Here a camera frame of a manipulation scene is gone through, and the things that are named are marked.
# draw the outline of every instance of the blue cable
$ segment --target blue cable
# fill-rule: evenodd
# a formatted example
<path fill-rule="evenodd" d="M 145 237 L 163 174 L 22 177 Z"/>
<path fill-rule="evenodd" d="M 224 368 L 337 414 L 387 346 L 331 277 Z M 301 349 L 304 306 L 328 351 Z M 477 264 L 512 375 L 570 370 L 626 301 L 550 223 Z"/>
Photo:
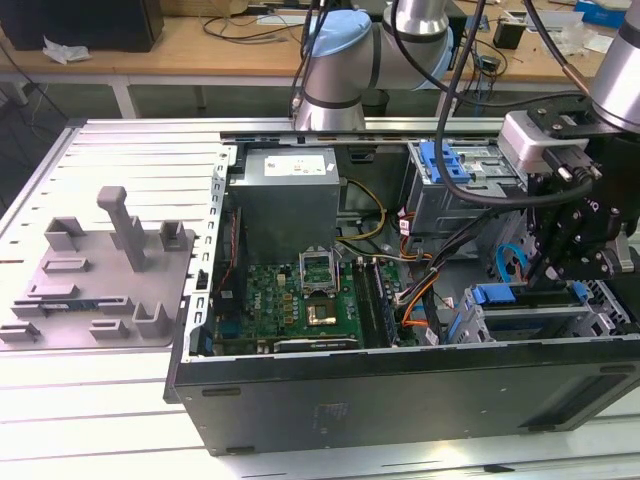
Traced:
<path fill-rule="evenodd" d="M 513 243 L 503 243 L 502 245 L 500 245 L 496 249 L 496 267 L 498 268 L 498 273 L 500 274 L 502 281 L 507 283 L 511 281 L 511 275 L 509 275 L 509 273 L 507 272 L 507 266 L 504 263 L 505 250 L 511 250 L 515 254 L 523 269 L 527 266 L 528 262 L 527 256 L 517 245 L 514 245 Z"/>

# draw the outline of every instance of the white table leg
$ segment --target white table leg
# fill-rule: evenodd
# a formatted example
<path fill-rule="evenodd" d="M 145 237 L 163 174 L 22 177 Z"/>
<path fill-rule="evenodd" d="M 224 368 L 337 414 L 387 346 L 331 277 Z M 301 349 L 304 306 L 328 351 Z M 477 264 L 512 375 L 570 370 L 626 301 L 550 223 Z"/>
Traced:
<path fill-rule="evenodd" d="M 198 110 L 204 110 L 207 108 L 207 94 L 204 91 L 202 85 L 196 85 L 193 87 L 193 93 L 196 96 L 196 107 Z"/>
<path fill-rule="evenodd" d="M 0 88 L 19 106 L 23 107 L 29 103 L 29 99 L 22 90 L 22 83 L 0 83 Z"/>
<path fill-rule="evenodd" d="M 129 82 L 118 79 L 111 83 L 111 88 L 113 88 L 113 94 L 118 102 L 118 107 L 120 107 L 122 118 L 140 118 L 138 107 L 129 91 Z"/>

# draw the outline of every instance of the wooden desk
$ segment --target wooden desk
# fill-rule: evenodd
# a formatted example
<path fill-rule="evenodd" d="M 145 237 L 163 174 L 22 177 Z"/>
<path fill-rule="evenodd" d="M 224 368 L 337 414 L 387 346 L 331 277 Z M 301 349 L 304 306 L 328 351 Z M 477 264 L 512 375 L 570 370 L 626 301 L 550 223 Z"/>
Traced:
<path fill-rule="evenodd" d="M 458 5 L 468 14 L 475 9 L 475 3 L 459 1 Z M 538 7 L 558 9 L 558 5 L 546 1 L 539 1 Z M 524 7 L 520 0 L 506 0 L 501 6 L 488 6 L 485 13 L 493 20 L 509 8 L 522 10 Z M 221 24 L 214 24 L 212 28 L 220 29 Z M 490 25 L 492 31 L 479 33 L 479 39 L 491 42 L 496 23 L 491 22 Z M 229 25 L 225 35 L 250 35 L 273 28 L 256 24 L 243 27 Z M 299 38 L 301 29 L 294 28 L 292 33 Z M 123 117 L 135 118 L 137 110 L 129 94 L 129 85 L 290 85 L 300 62 L 299 44 L 288 32 L 277 35 L 281 42 L 239 45 L 205 35 L 198 18 L 166 18 L 163 35 L 149 53 L 92 51 L 91 60 L 69 65 L 57 64 L 39 51 L 17 52 L 6 38 L 2 41 L 34 81 L 110 85 Z M 478 51 L 491 54 L 491 50 L 483 45 L 479 45 Z M 517 50 L 504 50 L 503 53 L 509 60 L 509 67 L 496 83 L 496 90 L 553 91 L 570 87 L 537 34 L 525 32 Z M 592 78 L 602 58 L 602 54 L 589 52 L 588 56 L 571 60 L 587 78 Z M 468 68 L 463 78 L 470 75 L 471 68 Z M 0 82 L 22 80 L 7 59 L 0 55 Z M 202 90 L 197 92 L 199 102 L 203 103 Z"/>

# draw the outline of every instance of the side panel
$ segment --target side panel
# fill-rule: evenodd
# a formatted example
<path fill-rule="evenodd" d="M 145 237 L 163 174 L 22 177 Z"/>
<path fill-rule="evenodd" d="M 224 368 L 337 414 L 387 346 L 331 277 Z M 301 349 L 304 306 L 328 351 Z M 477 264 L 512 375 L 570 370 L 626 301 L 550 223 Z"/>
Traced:
<path fill-rule="evenodd" d="M 601 346 L 594 346 L 594 359 L 604 358 L 597 352 Z M 282 380 L 182 385 L 177 391 L 206 447 L 215 455 L 225 455 L 571 430 L 639 381 L 640 356 L 616 364 L 518 366 L 506 349 L 470 350 L 415 352 L 417 368 L 425 359 L 434 362 L 429 372 L 378 376 L 371 372 L 371 376 L 348 378 L 343 373 L 341 378 L 309 380 L 286 380 L 285 364 L 299 361 L 299 378 L 322 371 L 327 377 L 334 375 L 321 367 L 315 372 L 306 370 L 305 375 L 308 359 L 262 359 L 264 369 L 271 372 L 264 378 Z M 448 353 L 457 353 L 466 368 L 448 369 L 452 363 L 446 360 Z M 522 359 L 527 356 L 526 351 L 519 353 L 524 354 Z M 476 366 L 473 354 L 478 357 Z M 316 358 L 316 364 L 337 367 L 351 361 L 375 369 L 384 357 L 395 363 L 394 356 L 333 355 Z M 483 366 L 487 356 L 492 366 Z M 525 361 L 535 362 L 536 356 Z M 233 370 L 231 364 L 244 362 L 201 363 L 198 367 Z M 194 366 L 182 365 L 180 370 L 184 373 L 185 367 Z"/>

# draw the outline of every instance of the electronic device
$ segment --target electronic device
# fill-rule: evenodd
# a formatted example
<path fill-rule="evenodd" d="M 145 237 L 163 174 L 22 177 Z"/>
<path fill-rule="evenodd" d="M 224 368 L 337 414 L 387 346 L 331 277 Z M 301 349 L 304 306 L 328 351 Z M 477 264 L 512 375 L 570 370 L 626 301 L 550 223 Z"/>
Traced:
<path fill-rule="evenodd" d="M 520 45 L 520 39 L 527 25 L 522 22 L 498 20 L 496 33 L 493 35 L 493 44 L 498 48 L 515 50 Z"/>
<path fill-rule="evenodd" d="M 162 33 L 159 0 L 5 0 L 2 29 L 16 50 L 40 50 L 43 37 L 60 45 L 148 52 Z"/>

